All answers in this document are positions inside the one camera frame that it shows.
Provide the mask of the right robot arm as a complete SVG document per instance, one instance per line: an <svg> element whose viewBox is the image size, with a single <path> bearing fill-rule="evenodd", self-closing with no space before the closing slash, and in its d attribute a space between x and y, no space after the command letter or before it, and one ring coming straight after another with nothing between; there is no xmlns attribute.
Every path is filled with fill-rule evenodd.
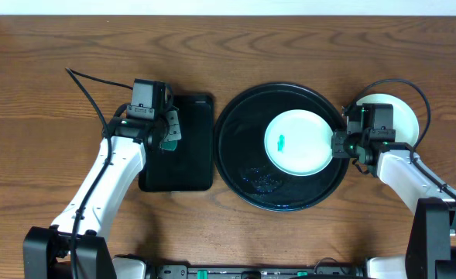
<svg viewBox="0 0 456 279"><path fill-rule="evenodd" d="M392 188L413 213L406 254L374 257L365 264L372 278L456 278L456 190L444 183L394 130L336 130L335 158L351 158Z"/></svg>

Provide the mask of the green sponge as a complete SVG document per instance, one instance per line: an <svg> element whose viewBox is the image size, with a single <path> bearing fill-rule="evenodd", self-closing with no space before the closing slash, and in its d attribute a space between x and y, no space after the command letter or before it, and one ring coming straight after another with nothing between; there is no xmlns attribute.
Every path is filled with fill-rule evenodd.
<svg viewBox="0 0 456 279"><path fill-rule="evenodd" d="M174 151L177 148L177 140L162 141L160 144L161 150Z"/></svg>

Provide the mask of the black rectangular tray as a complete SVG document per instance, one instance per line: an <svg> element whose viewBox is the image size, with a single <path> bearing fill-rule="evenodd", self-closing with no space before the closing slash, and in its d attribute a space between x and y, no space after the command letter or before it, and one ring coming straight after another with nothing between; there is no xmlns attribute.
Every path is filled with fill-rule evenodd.
<svg viewBox="0 0 456 279"><path fill-rule="evenodd" d="M146 154L139 173L145 192L206 191L213 183L214 106L210 95L178 95L173 100L182 138L174 151Z"/></svg>

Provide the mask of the mint green plate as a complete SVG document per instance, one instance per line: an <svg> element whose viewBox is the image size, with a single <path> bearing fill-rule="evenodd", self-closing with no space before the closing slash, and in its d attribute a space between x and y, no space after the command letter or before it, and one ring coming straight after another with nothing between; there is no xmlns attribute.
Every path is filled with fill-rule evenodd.
<svg viewBox="0 0 456 279"><path fill-rule="evenodd" d="M403 100L388 94L372 94L360 98L358 105L363 103L390 104L393 106L393 128L396 131L396 142L408 143L413 146L420 135L420 126L411 107Z"/></svg>
<svg viewBox="0 0 456 279"><path fill-rule="evenodd" d="M329 124L318 114L294 109L276 116L267 126L264 147L269 160L293 176L310 176L332 160Z"/></svg>

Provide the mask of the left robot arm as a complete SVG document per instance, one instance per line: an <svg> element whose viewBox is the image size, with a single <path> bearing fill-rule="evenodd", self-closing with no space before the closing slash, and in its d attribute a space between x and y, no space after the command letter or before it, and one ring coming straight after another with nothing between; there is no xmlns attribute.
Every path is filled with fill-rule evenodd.
<svg viewBox="0 0 456 279"><path fill-rule="evenodd" d="M146 154L174 150L181 138L175 109L155 119L141 112L114 116L103 128L98 156L68 206L47 228L32 227L23 241L26 278L145 278L133 255L112 257L107 240Z"/></svg>

